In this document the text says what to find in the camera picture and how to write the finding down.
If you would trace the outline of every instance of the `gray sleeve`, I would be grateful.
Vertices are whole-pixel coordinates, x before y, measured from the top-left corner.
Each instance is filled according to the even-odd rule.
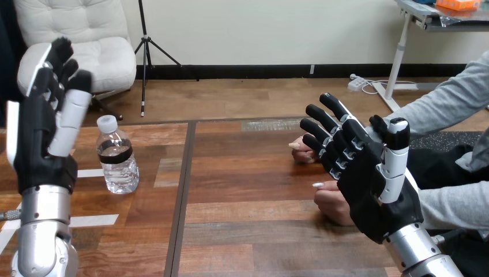
[[[489,230],[489,182],[419,191],[424,227]]]
[[[451,127],[489,104],[489,51],[459,75],[385,119],[405,118],[413,139]]]

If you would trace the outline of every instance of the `tripod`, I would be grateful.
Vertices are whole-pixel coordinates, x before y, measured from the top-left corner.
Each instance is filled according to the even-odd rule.
[[[142,34],[143,34],[143,37],[141,38],[141,42],[139,43],[138,47],[136,48],[136,51],[134,52],[134,54],[136,54],[139,49],[141,48],[141,46],[144,45],[144,54],[143,54],[143,70],[142,70],[142,95],[141,95],[141,117],[144,117],[144,99],[145,99],[145,91],[146,91],[146,83],[148,82],[148,80],[146,79],[146,67],[148,67],[148,71],[150,71],[151,69],[154,68],[154,66],[151,64],[151,56],[149,55],[149,44],[151,43],[152,45],[154,45],[158,50],[160,50],[163,54],[165,54],[167,57],[170,58],[170,60],[172,60],[174,63],[176,63],[176,65],[180,66],[180,68],[182,69],[186,69],[188,70],[187,68],[184,68],[183,65],[181,65],[178,61],[176,61],[175,59],[173,59],[172,56],[170,56],[165,50],[163,50],[160,46],[158,46],[158,44],[156,44],[152,39],[151,37],[148,36],[147,32],[146,32],[146,20],[144,19],[144,10],[142,8],[142,0],[138,0],[139,1],[139,13],[141,14],[141,25],[142,25]],[[195,75],[194,72],[192,72],[191,70],[188,70],[190,72],[190,74],[193,76],[193,78],[196,80],[196,81],[199,81],[199,78]]]

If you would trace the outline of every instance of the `robotic hand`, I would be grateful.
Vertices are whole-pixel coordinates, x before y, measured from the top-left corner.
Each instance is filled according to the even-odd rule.
[[[402,276],[462,276],[422,227],[416,182],[406,169],[409,123],[396,118],[387,126],[379,116],[370,118],[383,142],[378,143],[334,96],[325,93],[319,100],[339,123],[319,107],[307,106],[307,115],[324,129],[301,120],[300,127],[313,135],[304,135],[303,142],[338,180],[358,229],[384,244]]]
[[[92,97],[92,76],[78,70],[70,78],[78,69],[68,61],[72,54],[69,40],[55,40],[23,100],[8,103],[7,156],[22,195],[21,210],[2,218],[21,219],[11,276],[76,276],[78,270],[69,229],[77,178],[70,150]]]

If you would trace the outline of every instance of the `white cushioned chair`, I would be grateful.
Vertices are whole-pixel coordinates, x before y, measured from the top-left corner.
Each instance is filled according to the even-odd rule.
[[[97,99],[131,88],[136,77],[136,56],[120,0],[14,2],[18,24],[29,47],[17,77],[21,91],[27,90],[34,66],[48,44],[61,36],[72,41],[72,58],[79,68],[93,73],[92,89]]]

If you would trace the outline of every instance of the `wooden table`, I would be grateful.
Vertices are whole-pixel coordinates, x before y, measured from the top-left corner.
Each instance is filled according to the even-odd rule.
[[[318,164],[292,160],[287,144],[303,133],[298,122],[123,126],[141,182],[122,196],[109,193],[103,177],[77,182],[74,216],[119,214],[113,226],[73,230],[78,276],[399,276],[382,246],[319,213],[311,185],[330,178]],[[80,169],[100,167],[97,132],[81,132],[74,152]],[[7,175],[0,177],[1,210],[20,202]],[[15,241],[0,255],[1,276]]]
[[[122,126],[133,144],[140,183],[131,194],[112,194],[104,177],[79,178],[72,195],[72,218],[118,215],[114,225],[73,229],[78,277],[163,276],[175,216],[187,124]],[[73,157],[80,170],[100,169],[97,128],[83,128]],[[21,198],[5,152],[0,156],[0,211],[15,209]],[[10,275],[17,236],[0,254],[0,276]],[[168,259],[171,266],[172,255]]]

